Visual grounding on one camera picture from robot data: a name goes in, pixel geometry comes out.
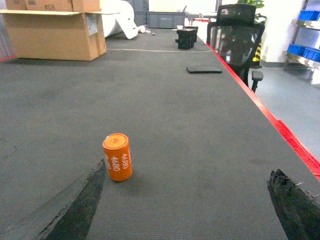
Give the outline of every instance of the box flap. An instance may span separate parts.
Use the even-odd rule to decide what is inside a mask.
[[[89,12],[86,12],[86,14],[112,15],[112,14],[120,14],[120,12],[102,10],[102,11],[89,11]]]
[[[72,15],[81,14],[81,12],[78,12],[78,11],[28,11],[28,10],[0,9],[0,14],[33,14],[33,15],[72,16]]]
[[[113,11],[91,11],[86,14],[101,14],[101,15],[112,15],[119,14],[120,12]],[[30,10],[7,10],[0,9],[0,14],[33,14],[33,15],[58,15],[58,16],[72,16],[81,14],[79,11],[30,11]]]

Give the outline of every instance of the blue bin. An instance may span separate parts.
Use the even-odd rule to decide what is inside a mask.
[[[318,21],[319,17],[320,11],[301,10],[298,20]]]
[[[289,44],[288,53],[295,54],[298,56],[303,56],[305,52],[304,46],[296,45],[296,44]]]
[[[305,59],[310,59],[315,62],[320,62],[320,50],[311,47],[306,47],[303,53],[303,57]]]

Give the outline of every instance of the black office chair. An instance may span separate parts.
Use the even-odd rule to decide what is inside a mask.
[[[263,24],[255,23],[255,12],[250,4],[221,5],[216,22],[207,26],[207,43],[247,86],[250,64],[265,30]],[[252,71],[254,93],[263,77],[261,71]]]

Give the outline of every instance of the mesh chair back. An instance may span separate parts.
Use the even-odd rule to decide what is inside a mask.
[[[227,4],[218,8],[216,25],[218,26],[248,26],[255,23],[256,6],[251,4]]]
[[[265,26],[214,26],[210,45],[232,70],[248,85],[248,72]]]

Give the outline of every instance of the can lid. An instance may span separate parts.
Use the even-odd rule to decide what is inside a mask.
[[[122,133],[113,133],[103,141],[103,147],[108,150],[119,150],[124,148],[129,142],[129,138]]]

